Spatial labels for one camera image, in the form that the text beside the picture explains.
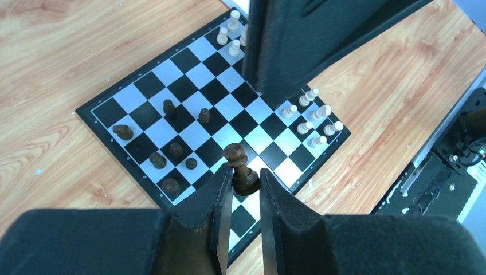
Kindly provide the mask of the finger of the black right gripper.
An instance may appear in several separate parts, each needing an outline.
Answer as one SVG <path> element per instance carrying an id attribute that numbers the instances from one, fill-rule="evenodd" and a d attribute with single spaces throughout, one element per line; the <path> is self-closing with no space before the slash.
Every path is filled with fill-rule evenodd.
<path id="1" fill-rule="evenodd" d="M 243 74 L 273 108 L 425 1 L 251 1 Z"/>

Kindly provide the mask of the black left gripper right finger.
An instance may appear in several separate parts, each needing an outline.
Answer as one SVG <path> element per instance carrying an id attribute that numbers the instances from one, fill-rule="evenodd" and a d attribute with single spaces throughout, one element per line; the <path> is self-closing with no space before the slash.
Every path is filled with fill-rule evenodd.
<path id="1" fill-rule="evenodd" d="M 260 172 L 265 274 L 484 274 L 485 256 L 441 216 L 320 215 Z"/>

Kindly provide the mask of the dark brown chess piece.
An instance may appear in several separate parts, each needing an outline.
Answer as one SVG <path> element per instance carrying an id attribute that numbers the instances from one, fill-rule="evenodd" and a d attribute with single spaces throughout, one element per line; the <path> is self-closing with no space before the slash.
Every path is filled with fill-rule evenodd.
<path id="1" fill-rule="evenodd" d="M 133 131 L 132 129 L 125 124 L 117 124 L 112 127 L 112 131 L 116 134 L 121 140 L 130 140 L 133 138 Z"/>

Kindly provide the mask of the black white chess board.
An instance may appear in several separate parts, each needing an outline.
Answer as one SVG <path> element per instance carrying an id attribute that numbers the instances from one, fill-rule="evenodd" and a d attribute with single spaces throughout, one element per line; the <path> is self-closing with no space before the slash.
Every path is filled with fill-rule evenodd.
<path id="1" fill-rule="evenodd" d="M 217 42 L 220 29 L 236 12 L 233 8 L 221 14 L 76 111 L 161 208 L 178 204 L 202 187 L 225 162 L 223 150 L 230 143 L 243 146 L 249 168 L 269 169 L 295 194 L 350 136 L 345 126 L 332 136 L 324 134 L 326 125 L 340 121 L 335 115 L 314 122 L 306 135 L 297 132 L 296 127 L 323 106 L 320 98 L 306 107 L 299 105 L 308 86 L 273 108 L 246 82 L 245 49 L 231 56 L 230 43 Z M 165 99 L 173 102 L 175 116 L 163 112 Z M 283 117 L 282 110 L 292 104 L 297 111 Z M 202 108 L 210 112 L 207 124 L 198 121 Z M 133 138 L 121 140 L 114 134 L 112 127 L 117 124 L 128 125 Z M 325 136 L 327 143 L 312 148 L 309 141 L 318 136 Z M 172 142 L 182 146 L 180 158 L 170 155 Z M 163 169 L 149 161 L 156 151 L 167 160 Z M 189 157 L 198 162 L 194 170 L 185 166 Z M 179 183 L 178 192 L 163 192 L 160 184 L 167 178 Z"/>

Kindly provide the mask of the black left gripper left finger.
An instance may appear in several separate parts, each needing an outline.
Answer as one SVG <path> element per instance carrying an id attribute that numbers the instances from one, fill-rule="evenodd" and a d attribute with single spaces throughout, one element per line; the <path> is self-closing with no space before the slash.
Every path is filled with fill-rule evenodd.
<path id="1" fill-rule="evenodd" d="M 1 238 L 2 274 L 225 274 L 232 169 L 168 209 L 32 209 Z"/>

